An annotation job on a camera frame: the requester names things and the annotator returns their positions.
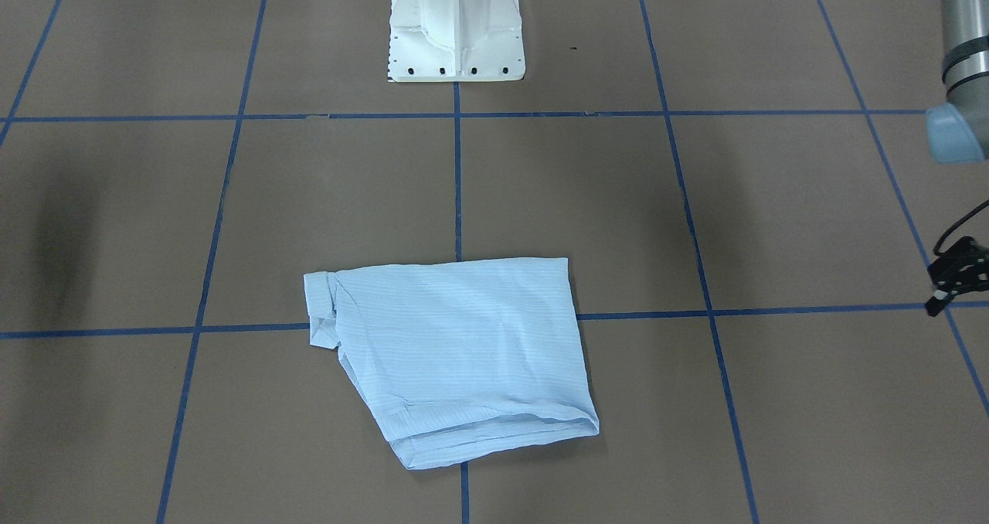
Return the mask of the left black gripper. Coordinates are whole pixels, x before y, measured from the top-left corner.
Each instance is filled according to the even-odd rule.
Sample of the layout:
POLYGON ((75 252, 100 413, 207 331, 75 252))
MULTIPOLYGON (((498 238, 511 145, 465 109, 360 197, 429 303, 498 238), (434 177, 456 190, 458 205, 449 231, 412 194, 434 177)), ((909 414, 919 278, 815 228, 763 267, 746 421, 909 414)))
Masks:
POLYGON ((939 316, 954 295, 988 289, 988 250, 972 236, 962 236, 933 262, 935 291, 925 302, 926 315, 939 316))

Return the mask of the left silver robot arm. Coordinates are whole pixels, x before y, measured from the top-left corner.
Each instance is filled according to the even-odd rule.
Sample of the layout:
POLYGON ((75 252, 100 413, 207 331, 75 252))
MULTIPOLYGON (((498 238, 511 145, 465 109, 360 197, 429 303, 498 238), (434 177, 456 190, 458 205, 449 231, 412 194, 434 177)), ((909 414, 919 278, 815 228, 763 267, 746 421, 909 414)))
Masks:
MULTIPOLYGON (((930 155, 940 164, 987 161, 987 0, 940 0, 943 58, 940 78, 946 100, 926 112, 930 155)), ((987 248, 962 236, 950 248, 944 242, 986 201, 955 221, 933 246, 935 260, 926 271, 933 293, 929 316, 943 312, 957 296, 987 290, 987 248)))

